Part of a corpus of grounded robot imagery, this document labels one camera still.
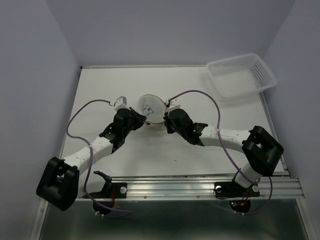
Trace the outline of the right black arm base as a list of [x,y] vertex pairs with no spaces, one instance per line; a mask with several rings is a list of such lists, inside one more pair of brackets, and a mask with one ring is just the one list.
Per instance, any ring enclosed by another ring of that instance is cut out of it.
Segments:
[[257,184],[250,184],[245,188],[235,182],[235,178],[228,181],[214,183],[213,195],[218,199],[234,199],[243,197],[259,197],[260,191]]

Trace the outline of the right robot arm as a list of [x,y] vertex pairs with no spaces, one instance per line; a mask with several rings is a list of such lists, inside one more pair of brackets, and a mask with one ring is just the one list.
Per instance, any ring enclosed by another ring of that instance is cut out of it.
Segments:
[[206,123],[193,122],[187,112],[177,108],[164,114],[169,134],[177,133],[189,144],[202,147],[221,147],[245,155],[248,163],[240,168],[230,182],[231,192],[242,195],[261,177],[271,177],[280,161],[284,148],[261,126],[251,130],[218,129]]

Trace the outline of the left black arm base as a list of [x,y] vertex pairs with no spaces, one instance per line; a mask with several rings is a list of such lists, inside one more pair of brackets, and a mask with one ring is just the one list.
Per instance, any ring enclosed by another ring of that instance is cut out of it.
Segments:
[[127,198],[128,184],[126,182],[113,181],[109,175],[99,170],[94,171],[93,176],[95,177],[94,181],[89,182],[86,189],[94,199]]

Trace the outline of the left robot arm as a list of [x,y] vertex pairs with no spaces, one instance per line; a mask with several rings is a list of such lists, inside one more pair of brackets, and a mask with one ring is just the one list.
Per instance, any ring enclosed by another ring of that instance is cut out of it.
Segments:
[[78,197],[80,176],[117,151],[129,133],[141,128],[146,119],[131,107],[118,109],[113,122],[93,142],[63,159],[53,157],[47,162],[36,194],[61,211],[67,210]]

